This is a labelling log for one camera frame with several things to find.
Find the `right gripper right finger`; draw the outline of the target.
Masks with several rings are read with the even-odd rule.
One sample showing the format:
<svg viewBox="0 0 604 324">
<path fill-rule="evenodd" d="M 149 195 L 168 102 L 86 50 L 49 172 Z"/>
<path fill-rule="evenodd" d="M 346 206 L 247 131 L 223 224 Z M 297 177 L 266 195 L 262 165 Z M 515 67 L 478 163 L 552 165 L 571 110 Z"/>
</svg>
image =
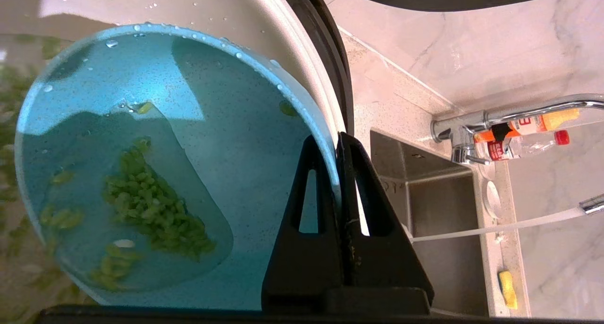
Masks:
<svg viewBox="0 0 604 324">
<path fill-rule="evenodd" d="M 343 300 L 354 313 L 429 315 L 435 295 L 358 139 L 339 133 Z"/>
</svg>

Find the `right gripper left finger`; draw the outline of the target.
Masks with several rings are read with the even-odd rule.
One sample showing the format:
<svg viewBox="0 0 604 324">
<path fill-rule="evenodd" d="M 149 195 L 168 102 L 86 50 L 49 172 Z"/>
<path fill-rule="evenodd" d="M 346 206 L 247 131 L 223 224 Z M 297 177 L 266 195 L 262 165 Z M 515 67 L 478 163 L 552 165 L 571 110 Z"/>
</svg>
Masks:
<svg viewBox="0 0 604 324">
<path fill-rule="evenodd" d="M 302 233 L 306 186 L 316 173 L 317 233 Z M 324 311 L 326 292 L 344 283 L 336 203 L 326 163 L 314 137 L 305 139 L 284 216 L 261 288 L 264 313 L 313 314 Z"/>
</svg>

